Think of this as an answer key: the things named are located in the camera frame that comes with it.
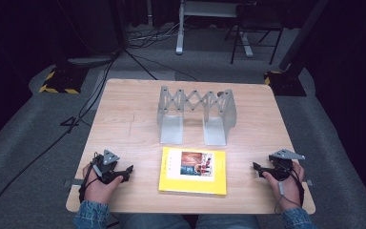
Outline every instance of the person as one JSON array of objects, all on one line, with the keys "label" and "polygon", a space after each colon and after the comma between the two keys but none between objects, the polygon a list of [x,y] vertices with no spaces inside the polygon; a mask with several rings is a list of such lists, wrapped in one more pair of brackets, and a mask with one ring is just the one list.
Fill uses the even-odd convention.
[{"label": "person", "polygon": [[[304,169],[296,162],[293,162],[293,174],[297,174],[299,180],[304,178]],[[86,176],[89,165],[83,169],[83,176]],[[263,176],[267,179],[274,191],[275,199],[283,210],[281,216],[286,229],[316,228],[311,222],[307,212],[300,207],[299,191],[295,180],[288,177],[280,181],[284,190],[280,194],[278,181],[268,172]],[[95,181],[96,173],[89,173],[85,198],[82,201],[79,211],[73,219],[76,228],[106,228],[107,216],[109,214],[109,200],[122,181],[117,177],[108,185]],[[168,229],[189,229],[190,224],[177,214],[120,214],[121,228],[168,228]],[[245,229],[259,228],[257,219],[253,215],[199,215],[196,224],[197,229],[208,228],[229,228]]]}]

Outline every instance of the person's lap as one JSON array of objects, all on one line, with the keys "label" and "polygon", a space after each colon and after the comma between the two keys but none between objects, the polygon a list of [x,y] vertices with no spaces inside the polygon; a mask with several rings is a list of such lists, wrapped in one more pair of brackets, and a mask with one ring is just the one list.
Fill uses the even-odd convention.
[{"label": "person's lap", "polygon": [[[191,229],[190,224],[177,214],[120,214],[122,229]],[[197,229],[258,229],[252,215],[199,215]]]}]

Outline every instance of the book cover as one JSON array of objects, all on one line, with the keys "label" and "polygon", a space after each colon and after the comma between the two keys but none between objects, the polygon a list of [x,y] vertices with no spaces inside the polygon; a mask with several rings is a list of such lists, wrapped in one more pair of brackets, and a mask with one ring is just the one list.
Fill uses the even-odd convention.
[{"label": "book cover", "polygon": [[159,191],[227,195],[225,152],[164,147]]}]

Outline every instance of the table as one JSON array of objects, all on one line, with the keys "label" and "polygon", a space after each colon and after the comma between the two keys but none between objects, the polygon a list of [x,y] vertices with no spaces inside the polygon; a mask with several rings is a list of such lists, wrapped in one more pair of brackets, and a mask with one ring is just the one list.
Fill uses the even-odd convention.
[{"label": "table", "polygon": [[[177,35],[176,54],[183,53],[184,16],[236,17],[237,3],[194,2],[180,0],[179,32]],[[241,41],[248,57],[253,57],[246,32],[241,33]]]},{"label": "table", "polygon": [[[227,146],[206,146],[202,133],[202,109],[184,113],[183,143],[159,143],[156,124],[161,86],[170,92],[185,94],[198,90],[220,92],[233,90],[236,126],[230,130]],[[227,196],[210,197],[173,195],[158,192],[164,146],[223,150],[226,152]],[[253,162],[272,167],[269,154],[280,149],[293,151],[275,97],[269,86],[209,82],[110,79],[103,92],[91,126],[85,150],[75,178],[82,179],[82,169],[92,161],[93,153],[108,149],[120,160],[116,170],[134,166],[130,181],[120,184],[111,199],[110,210],[117,213],[176,214],[273,214],[275,199],[264,178],[251,168]],[[315,204],[304,183],[304,209],[312,214]],[[72,185],[67,209],[79,208],[79,186]]]}]

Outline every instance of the denim sleeve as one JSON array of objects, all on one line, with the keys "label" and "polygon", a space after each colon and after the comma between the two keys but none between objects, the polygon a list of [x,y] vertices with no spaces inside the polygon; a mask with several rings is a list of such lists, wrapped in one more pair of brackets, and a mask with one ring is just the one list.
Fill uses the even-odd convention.
[{"label": "denim sleeve", "polygon": [[104,203],[84,200],[73,219],[76,228],[106,228],[109,206]]},{"label": "denim sleeve", "polygon": [[312,224],[308,213],[302,208],[293,208],[284,211],[281,214],[284,222],[285,229],[316,229],[316,226]]}]

